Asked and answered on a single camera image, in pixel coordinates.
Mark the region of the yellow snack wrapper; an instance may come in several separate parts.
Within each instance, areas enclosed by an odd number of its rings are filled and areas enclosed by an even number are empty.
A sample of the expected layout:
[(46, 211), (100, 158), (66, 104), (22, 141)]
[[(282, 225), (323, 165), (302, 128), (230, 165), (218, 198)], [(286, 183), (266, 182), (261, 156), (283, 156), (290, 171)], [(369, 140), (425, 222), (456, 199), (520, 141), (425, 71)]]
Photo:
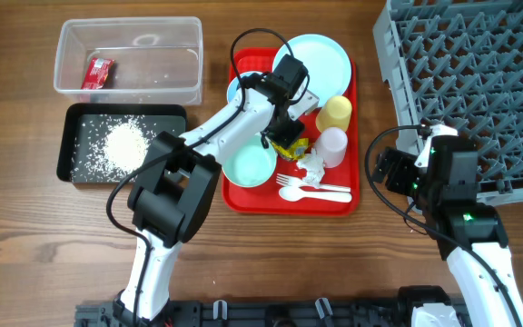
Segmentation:
[(301, 138), (294, 142), (289, 148), (281, 147), (274, 142), (271, 142), (271, 145), (280, 158), (292, 162), (300, 160), (305, 156), (306, 150), (310, 145), (310, 141), (308, 138)]

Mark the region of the white napkin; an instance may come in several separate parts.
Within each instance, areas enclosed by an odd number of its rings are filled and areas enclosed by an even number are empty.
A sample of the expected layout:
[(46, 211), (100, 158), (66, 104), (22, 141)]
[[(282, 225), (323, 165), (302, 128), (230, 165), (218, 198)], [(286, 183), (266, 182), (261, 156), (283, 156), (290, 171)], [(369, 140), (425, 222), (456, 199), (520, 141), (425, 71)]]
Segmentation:
[(296, 162), (296, 165), (299, 169), (306, 171), (306, 175), (302, 180), (306, 184), (317, 188), (325, 174), (325, 163), (324, 159), (317, 155), (316, 150), (311, 149), (309, 153)]

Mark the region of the mint green bowl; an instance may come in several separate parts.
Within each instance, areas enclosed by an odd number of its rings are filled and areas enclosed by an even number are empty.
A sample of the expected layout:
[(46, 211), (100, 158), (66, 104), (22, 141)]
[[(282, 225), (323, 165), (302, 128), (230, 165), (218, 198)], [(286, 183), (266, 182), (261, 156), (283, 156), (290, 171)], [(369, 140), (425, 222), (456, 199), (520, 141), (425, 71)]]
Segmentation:
[(267, 182), (276, 165), (277, 153), (270, 145), (264, 148), (256, 134), (223, 164), (222, 171), (234, 185), (253, 188)]

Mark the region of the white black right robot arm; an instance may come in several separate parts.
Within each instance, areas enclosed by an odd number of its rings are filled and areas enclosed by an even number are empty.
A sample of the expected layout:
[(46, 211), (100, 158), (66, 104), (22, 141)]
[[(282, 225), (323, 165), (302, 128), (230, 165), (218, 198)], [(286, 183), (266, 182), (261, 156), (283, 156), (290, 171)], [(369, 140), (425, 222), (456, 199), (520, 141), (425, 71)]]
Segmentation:
[(375, 195), (436, 241), (474, 326), (523, 326), (508, 235), (497, 210), (477, 199), (476, 144), (444, 124), (415, 125), (424, 149), (386, 148), (364, 165)]

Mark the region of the grey dishwasher rack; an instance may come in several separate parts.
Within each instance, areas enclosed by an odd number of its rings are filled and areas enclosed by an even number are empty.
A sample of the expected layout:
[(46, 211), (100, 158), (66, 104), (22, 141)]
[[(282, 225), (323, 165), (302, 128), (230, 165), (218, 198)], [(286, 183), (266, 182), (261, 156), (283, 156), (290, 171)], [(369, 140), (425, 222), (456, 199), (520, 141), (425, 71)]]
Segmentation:
[(393, 0), (373, 36), (397, 147), (423, 150), (415, 124), (455, 128), (478, 147), (479, 200), (522, 203), (523, 1)]

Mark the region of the white plastic fork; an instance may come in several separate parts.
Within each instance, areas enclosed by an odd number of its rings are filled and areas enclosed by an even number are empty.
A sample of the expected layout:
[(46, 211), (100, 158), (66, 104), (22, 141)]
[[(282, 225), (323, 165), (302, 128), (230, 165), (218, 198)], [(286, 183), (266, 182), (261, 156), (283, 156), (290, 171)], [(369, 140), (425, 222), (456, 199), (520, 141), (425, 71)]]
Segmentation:
[(278, 173), (276, 175), (276, 183), (282, 186), (295, 186), (295, 187), (313, 187), (314, 189), (321, 189), (326, 191), (333, 191), (333, 192), (344, 192), (344, 193), (350, 193), (351, 188), (348, 186), (339, 186), (339, 185), (332, 185), (332, 184), (324, 184), (324, 183), (318, 183), (317, 185), (313, 185), (307, 182), (304, 182), (302, 179), (294, 176), (289, 176), (286, 174)]

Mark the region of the white plastic cup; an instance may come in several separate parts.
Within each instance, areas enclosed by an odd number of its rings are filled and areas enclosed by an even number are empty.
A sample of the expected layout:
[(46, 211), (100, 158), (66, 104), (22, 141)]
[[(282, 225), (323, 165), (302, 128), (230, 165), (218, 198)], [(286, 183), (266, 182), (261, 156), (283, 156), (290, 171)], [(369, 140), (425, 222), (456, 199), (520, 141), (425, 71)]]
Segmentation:
[(338, 127), (329, 127), (321, 133), (313, 149), (323, 159), (326, 168), (334, 168), (342, 163), (347, 145), (346, 133)]

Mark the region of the yellow plastic cup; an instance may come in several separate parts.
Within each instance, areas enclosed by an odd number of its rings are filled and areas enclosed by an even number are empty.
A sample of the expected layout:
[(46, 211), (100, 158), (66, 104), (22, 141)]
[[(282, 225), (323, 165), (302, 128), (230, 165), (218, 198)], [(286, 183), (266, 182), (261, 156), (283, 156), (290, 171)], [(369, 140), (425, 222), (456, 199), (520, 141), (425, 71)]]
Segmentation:
[(343, 132), (348, 130), (352, 114), (352, 104), (343, 95), (334, 95), (320, 109), (316, 117), (316, 127), (320, 132), (336, 127)]

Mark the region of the red serving tray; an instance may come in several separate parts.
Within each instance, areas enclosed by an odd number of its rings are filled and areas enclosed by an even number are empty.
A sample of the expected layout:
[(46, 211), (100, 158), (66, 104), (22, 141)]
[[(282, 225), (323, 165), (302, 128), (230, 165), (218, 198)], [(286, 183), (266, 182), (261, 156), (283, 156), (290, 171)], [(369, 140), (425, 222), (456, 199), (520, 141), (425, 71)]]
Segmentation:
[[(269, 71), (277, 48), (244, 48), (235, 55), (236, 63), (240, 73), (247, 71)], [(287, 174), (302, 178), (306, 171), (301, 170), (294, 162), (287, 162), (281, 158), (277, 164), (273, 176), (260, 186), (242, 188), (231, 183), (222, 173), (221, 191), (225, 203), (234, 211), (239, 213), (263, 213), (283, 215), (317, 215), (317, 216), (348, 216), (360, 202), (360, 142), (358, 134), (358, 101), (356, 65), (351, 62), (351, 79), (344, 96), (352, 104), (350, 124), (346, 131), (348, 145), (343, 161), (334, 168), (326, 168), (321, 182), (339, 186), (350, 187), (352, 200), (350, 203), (335, 203), (318, 199), (304, 198), (298, 202), (288, 202), (279, 196), (281, 186), (275, 181), (277, 173)], [(303, 115), (301, 121), (305, 125), (302, 138), (308, 138), (312, 143), (320, 136), (315, 120), (317, 111), (310, 115)]]

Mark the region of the white plastic spoon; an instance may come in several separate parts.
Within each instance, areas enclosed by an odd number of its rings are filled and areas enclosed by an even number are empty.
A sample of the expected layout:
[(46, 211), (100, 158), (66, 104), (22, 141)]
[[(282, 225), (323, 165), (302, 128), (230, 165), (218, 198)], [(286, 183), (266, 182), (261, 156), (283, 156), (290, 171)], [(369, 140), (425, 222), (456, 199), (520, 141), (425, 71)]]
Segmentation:
[(297, 202), (304, 198), (325, 200), (335, 203), (350, 203), (352, 196), (350, 193), (343, 192), (310, 192), (303, 191), (294, 186), (284, 186), (279, 190), (279, 196), (290, 202)]

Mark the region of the light blue plate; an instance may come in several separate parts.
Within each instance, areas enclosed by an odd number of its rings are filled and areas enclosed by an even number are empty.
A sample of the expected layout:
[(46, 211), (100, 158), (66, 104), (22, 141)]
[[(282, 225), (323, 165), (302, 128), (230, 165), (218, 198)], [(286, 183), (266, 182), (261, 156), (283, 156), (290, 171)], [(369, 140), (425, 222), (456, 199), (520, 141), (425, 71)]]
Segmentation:
[(325, 35), (298, 35), (288, 41), (294, 57), (308, 69), (310, 85), (307, 92), (319, 98), (323, 107), (335, 95), (343, 95), (352, 75), (350, 59), (345, 50)]

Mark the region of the pile of white rice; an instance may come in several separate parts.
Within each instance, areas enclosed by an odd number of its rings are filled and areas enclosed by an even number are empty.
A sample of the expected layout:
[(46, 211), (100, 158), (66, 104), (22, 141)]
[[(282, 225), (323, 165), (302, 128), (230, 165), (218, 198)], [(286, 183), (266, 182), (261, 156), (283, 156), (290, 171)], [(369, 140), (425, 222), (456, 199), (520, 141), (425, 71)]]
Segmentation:
[(120, 182), (143, 163), (156, 126), (147, 115), (83, 115), (74, 139), (70, 181)]

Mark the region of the black tray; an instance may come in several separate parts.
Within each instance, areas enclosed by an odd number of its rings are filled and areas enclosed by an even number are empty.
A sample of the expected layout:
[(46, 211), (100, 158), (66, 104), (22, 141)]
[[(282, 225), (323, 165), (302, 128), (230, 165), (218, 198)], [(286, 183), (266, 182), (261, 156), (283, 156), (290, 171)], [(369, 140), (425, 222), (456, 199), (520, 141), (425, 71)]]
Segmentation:
[(56, 175), (68, 183), (118, 183), (140, 167), (158, 134), (178, 136), (186, 127), (186, 111), (178, 104), (73, 104)]

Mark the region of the red snack wrapper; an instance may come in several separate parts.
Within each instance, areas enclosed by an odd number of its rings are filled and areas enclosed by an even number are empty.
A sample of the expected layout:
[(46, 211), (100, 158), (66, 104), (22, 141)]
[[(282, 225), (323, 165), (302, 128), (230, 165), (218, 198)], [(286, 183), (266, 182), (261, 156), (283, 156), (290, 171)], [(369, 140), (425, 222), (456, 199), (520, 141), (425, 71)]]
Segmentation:
[(84, 75), (83, 90), (102, 89), (114, 65), (113, 59), (93, 57)]

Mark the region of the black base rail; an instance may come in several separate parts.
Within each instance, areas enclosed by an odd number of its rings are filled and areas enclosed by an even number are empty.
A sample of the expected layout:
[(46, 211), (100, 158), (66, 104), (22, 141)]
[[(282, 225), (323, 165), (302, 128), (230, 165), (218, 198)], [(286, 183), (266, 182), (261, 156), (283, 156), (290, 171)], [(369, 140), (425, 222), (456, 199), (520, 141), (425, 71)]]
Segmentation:
[(461, 298), (439, 286), (399, 288), (393, 297), (306, 302), (170, 301), (153, 320), (139, 326), (470, 326)]

